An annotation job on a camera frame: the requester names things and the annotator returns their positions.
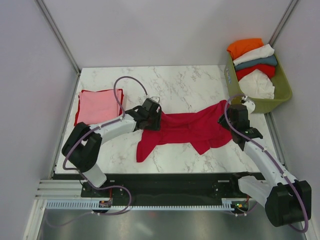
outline laundry basket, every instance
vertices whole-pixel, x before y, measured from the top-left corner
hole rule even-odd
[[[272,84],[274,85],[274,99],[260,99],[250,97],[255,103],[254,113],[266,114],[275,109],[279,104],[288,101],[292,97],[292,91],[284,70],[281,67],[281,64],[275,55],[275,58],[278,62],[275,67],[275,76],[271,78]],[[229,96],[236,94],[244,94],[239,86],[234,63],[231,56],[228,54],[227,64],[224,68],[224,76],[226,85],[228,88]]]

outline white marble surface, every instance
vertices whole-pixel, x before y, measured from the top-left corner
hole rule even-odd
[[[82,70],[77,94],[74,97],[63,144],[70,135],[78,109],[78,93],[82,90],[112,89],[121,76],[140,80],[150,97],[160,97],[162,110],[167,113],[198,112],[228,98],[223,65],[209,66],[151,66],[102,67]],[[119,81],[124,91],[124,107],[130,109],[143,103],[144,91],[131,79]],[[251,125],[262,133],[268,148],[274,146],[263,114],[251,114]],[[230,141],[223,147],[211,148],[199,155],[190,143],[157,146],[144,162],[136,162],[137,144],[142,131],[121,135],[101,146],[97,163],[104,173],[224,173],[259,172],[253,161]],[[60,154],[55,173],[70,174],[62,168],[64,156]]]

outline crumpled white cloth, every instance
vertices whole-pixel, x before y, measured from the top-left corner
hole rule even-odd
[[[233,64],[234,66],[237,66],[239,64],[242,64],[251,60],[267,58],[272,56],[274,53],[275,53],[275,50],[270,46],[270,44],[267,44],[262,47],[246,52],[242,56],[233,60]]]
[[[241,91],[255,99],[274,99],[275,87],[262,71],[256,69],[239,81]]]

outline folded cloth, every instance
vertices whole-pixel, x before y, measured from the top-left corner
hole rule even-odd
[[[247,67],[239,71],[236,71],[235,72],[236,78],[238,79],[238,81],[240,81],[244,76],[252,73],[256,69],[259,69],[261,72],[267,75],[269,79],[271,79],[276,74],[275,66],[270,66],[266,64],[257,64],[255,66]]]
[[[236,71],[239,71],[241,69],[250,68],[250,67],[257,65],[257,64],[267,64],[267,65],[271,65],[271,66],[277,66],[278,62],[277,62],[275,55],[272,55],[272,56],[240,63],[239,65],[235,66],[234,69]]]
[[[199,112],[162,112],[160,131],[143,130],[136,149],[136,161],[143,162],[156,145],[191,143],[202,155],[210,148],[219,148],[227,144],[232,139],[231,133],[218,124],[226,102],[222,100]]]
[[[117,89],[116,93],[122,103],[124,98],[123,90]],[[102,91],[82,90],[78,97],[78,111],[75,115],[74,125],[81,122],[87,125],[99,124],[122,114],[113,89]]]
[[[274,99],[275,87],[262,71],[256,69],[239,81],[241,91],[255,99]]]
[[[249,38],[231,43],[226,50],[230,53],[232,60],[234,60],[253,49],[262,47],[263,45],[264,43],[261,38]]]
[[[272,56],[274,53],[275,53],[275,50],[270,46],[270,44],[267,44],[257,49],[248,51],[247,53],[233,60],[233,64],[237,66],[239,64],[242,64],[251,60],[267,58]]]

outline reflective floor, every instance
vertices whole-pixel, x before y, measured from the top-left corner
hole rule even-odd
[[[63,224],[82,210],[47,210],[51,224]],[[42,228],[39,240],[305,240],[289,226],[273,227],[261,206],[245,217],[216,211],[130,211],[117,216],[86,215],[64,227]]]

